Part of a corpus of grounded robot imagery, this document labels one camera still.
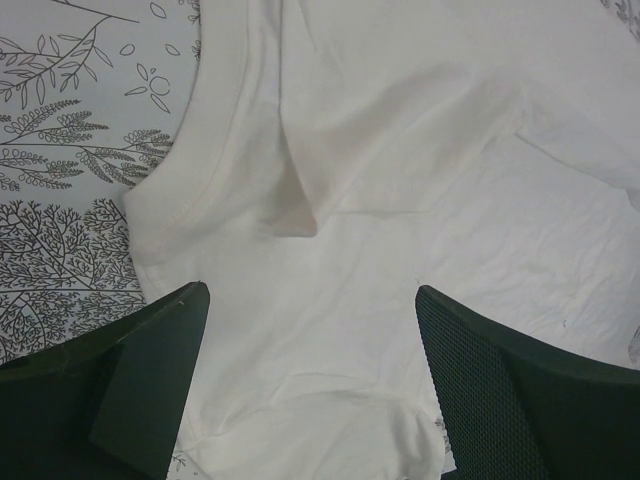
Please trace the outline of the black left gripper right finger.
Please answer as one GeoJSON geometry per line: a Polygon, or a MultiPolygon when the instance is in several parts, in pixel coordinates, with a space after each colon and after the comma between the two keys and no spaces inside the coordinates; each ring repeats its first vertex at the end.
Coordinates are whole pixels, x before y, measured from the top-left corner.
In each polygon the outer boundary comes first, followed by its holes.
{"type": "Polygon", "coordinates": [[[415,308],[450,478],[638,478],[638,371],[553,347],[430,286],[415,308]]]}

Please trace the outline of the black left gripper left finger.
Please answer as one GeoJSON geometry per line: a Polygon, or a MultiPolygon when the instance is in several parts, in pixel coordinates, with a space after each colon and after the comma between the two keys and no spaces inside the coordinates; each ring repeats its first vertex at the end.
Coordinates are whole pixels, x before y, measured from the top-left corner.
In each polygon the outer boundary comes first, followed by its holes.
{"type": "Polygon", "coordinates": [[[164,479],[207,320],[192,282],[1,367],[4,479],[164,479]]]}

